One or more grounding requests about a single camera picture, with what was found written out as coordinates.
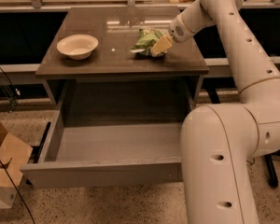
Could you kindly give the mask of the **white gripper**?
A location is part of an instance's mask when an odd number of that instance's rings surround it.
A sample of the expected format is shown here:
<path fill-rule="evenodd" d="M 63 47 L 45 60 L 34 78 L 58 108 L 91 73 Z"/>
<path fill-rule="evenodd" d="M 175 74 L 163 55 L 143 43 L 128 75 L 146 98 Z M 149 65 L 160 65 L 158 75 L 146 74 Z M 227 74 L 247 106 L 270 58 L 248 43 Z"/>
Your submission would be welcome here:
<path fill-rule="evenodd" d="M 184 43 L 188 39 L 194 37 L 194 33 L 186 26 L 182 20 L 182 15 L 177 15 L 169 25 L 169 34 L 163 35 L 161 39 L 150 49 L 151 54 L 156 57 L 164 53 L 172 45 L 173 41 L 176 43 Z"/>

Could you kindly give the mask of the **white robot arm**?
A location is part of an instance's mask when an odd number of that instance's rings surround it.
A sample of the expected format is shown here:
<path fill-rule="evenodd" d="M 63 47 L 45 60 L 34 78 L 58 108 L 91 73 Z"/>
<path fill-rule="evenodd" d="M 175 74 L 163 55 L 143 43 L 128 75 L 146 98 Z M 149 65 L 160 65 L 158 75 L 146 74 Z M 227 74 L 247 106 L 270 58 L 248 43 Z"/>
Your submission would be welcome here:
<path fill-rule="evenodd" d="M 240 95 L 185 118 L 181 167 L 188 224 L 259 224 L 247 160 L 280 149 L 280 72 L 242 19 L 243 0 L 196 0 L 171 22 L 185 42 L 216 26 Z"/>

